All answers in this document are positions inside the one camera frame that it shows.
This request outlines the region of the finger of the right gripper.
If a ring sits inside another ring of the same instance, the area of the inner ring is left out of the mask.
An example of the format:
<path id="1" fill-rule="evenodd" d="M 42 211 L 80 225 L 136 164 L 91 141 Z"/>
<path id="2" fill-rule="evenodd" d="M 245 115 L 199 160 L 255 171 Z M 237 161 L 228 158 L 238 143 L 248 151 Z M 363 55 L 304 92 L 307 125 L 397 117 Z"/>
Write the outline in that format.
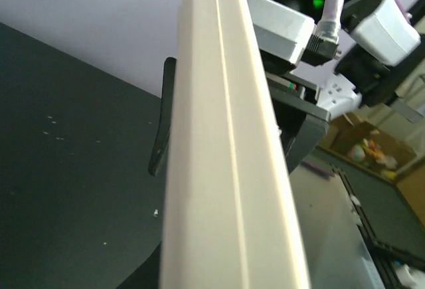
<path id="1" fill-rule="evenodd" d="M 176 58 L 167 57 L 163 64 L 159 124 L 148 163 L 148 172 L 154 177 L 161 171 L 169 145 L 176 63 Z"/>

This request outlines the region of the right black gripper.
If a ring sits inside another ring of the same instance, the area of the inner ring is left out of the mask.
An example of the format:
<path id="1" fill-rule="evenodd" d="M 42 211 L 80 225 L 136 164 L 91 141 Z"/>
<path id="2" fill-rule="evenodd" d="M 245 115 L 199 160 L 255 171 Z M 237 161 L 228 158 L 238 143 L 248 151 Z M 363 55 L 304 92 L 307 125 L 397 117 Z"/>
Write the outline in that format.
<path id="1" fill-rule="evenodd" d="M 288 62 L 263 52 L 262 63 L 291 173 L 325 137 L 331 114 L 317 105 L 317 85 L 293 74 Z"/>

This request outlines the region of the beige phone case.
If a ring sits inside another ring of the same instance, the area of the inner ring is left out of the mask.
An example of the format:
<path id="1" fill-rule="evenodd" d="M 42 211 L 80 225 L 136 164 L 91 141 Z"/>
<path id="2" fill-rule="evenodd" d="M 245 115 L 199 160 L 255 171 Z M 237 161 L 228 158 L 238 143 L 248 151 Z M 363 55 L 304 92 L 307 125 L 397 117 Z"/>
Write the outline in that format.
<path id="1" fill-rule="evenodd" d="M 247 0 L 182 0 L 162 288 L 309 288 Z"/>

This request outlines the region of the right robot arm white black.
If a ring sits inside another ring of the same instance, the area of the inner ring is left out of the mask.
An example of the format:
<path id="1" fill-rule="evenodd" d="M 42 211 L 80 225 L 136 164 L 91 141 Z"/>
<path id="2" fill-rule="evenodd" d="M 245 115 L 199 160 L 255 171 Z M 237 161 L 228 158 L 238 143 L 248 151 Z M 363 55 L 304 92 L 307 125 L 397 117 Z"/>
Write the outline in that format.
<path id="1" fill-rule="evenodd" d="M 272 163 L 270 129 L 293 171 L 330 121 L 397 103 L 424 35 L 398 0 L 182 0 L 178 55 L 163 65 L 159 125 L 148 163 L 166 151 L 233 165 L 251 138 Z"/>

